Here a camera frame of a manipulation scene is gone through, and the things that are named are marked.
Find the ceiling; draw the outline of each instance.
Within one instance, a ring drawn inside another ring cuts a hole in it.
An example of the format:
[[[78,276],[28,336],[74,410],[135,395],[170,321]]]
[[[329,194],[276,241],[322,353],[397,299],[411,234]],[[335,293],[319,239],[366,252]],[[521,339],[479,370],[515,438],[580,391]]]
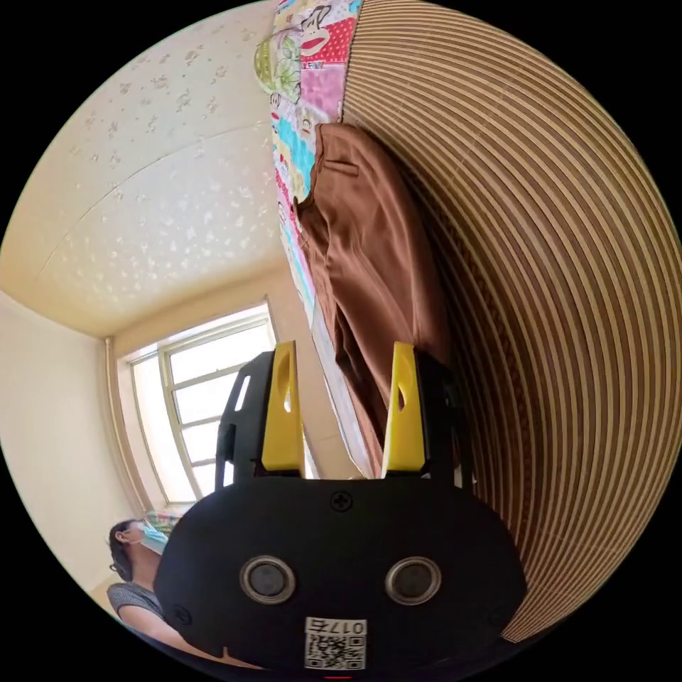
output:
[[[273,4],[162,40],[105,82],[36,166],[0,288],[94,336],[283,259],[269,99],[253,72]]]

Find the beige wall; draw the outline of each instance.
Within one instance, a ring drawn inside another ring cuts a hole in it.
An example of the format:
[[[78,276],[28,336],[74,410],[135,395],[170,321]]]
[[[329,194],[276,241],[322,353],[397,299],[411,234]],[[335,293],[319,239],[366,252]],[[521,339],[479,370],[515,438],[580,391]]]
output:
[[[261,303],[265,298],[278,340],[296,341],[303,424],[320,476],[345,479],[357,475],[341,438],[303,304],[286,262],[252,280],[217,289],[147,317],[114,338],[113,354],[116,358],[125,357],[184,329]]]
[[[33,523],[86,590],[111,563],[112,524],[137,516],[117,465],[104,343],[0,292],[0,441]]]

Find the qr code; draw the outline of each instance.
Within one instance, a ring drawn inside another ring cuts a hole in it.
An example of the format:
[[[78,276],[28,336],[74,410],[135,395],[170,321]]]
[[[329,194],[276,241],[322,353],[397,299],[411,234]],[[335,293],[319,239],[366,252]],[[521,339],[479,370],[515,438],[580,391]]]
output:
[[[313,670],[364,670],[367,621],[307,618],[305,667]]]

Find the blue face mask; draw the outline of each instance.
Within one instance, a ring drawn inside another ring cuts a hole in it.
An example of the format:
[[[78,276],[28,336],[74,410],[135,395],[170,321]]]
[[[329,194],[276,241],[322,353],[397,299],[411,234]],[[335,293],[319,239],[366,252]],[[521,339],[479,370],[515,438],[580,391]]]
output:
[[[156,528],[150,524],[144,524],[142,531],[144,532],[144,537],[141,542],[142,546],[151,549],[159,555],[163,554],[163,550],[166,548],[166,543],[168,542],[168,537],[161,531],[157,531]]]

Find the striped surface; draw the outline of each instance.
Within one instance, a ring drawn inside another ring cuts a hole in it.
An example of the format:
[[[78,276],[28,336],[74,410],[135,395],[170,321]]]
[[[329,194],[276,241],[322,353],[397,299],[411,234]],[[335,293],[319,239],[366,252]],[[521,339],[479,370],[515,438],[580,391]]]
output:
[[[642,160],[511,36],[364,0],[344,122],[405,166],[448,296],[478,494],[529,594],[505,635],[570,614],[646,526],[682,444],[682,249]]]

